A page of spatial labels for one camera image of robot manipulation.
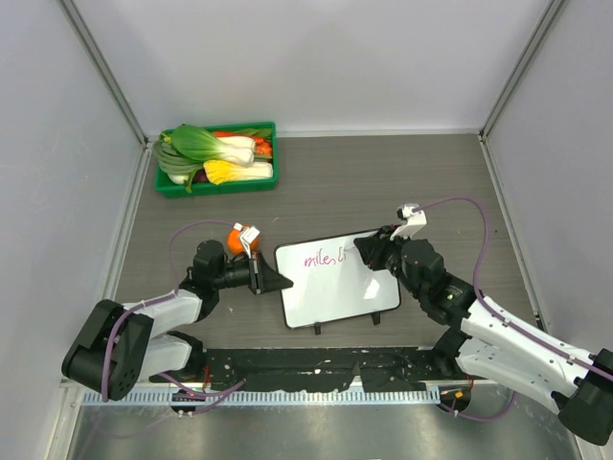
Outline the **small white whiteboard black frame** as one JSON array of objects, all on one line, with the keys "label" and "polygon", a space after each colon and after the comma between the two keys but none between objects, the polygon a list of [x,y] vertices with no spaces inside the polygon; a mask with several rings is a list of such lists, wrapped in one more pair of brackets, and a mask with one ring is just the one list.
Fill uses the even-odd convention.
[{"label": "small white whiteboard black frame", "polygon": [[401,304],[400,286],[388,271],[366,267],[355,238],[373,229],[329,238],[282,244],[275,248],[277,270],[293,282],[281,291],[285,325],[292,329],[363,315],[377,315]]}]

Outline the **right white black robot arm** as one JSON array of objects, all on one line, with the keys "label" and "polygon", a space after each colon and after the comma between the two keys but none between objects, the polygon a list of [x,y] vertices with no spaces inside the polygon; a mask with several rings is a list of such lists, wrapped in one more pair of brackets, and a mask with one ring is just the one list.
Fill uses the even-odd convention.
[{"label": "right white black robot arm", "polygon": [[393,239],[392,227],[357,238],[365,266],[385,270],[447,328],[432,364],[446,379],[461,372],[492,380],[540,403],[582,440],[604,446],[612,435],[612,353],[566,343],[503,309],[452,275],[427,240]]}]

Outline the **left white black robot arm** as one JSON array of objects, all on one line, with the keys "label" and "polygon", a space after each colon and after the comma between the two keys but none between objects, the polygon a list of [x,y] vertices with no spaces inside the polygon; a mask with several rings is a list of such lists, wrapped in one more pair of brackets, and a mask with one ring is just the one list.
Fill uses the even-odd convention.
[{"label": "left white black robot arm", "polygon": [[246,287],[258,295],[292,286],[261,252],[230,258],[220,241],[204,241],[177,289],[135,303],[99,301],[68,349],[61,373],[106,402],[118,401],[137,382],[167,372],[195,381],[204,369],[203,345],[178,327],[209,316],[223,289]]}]

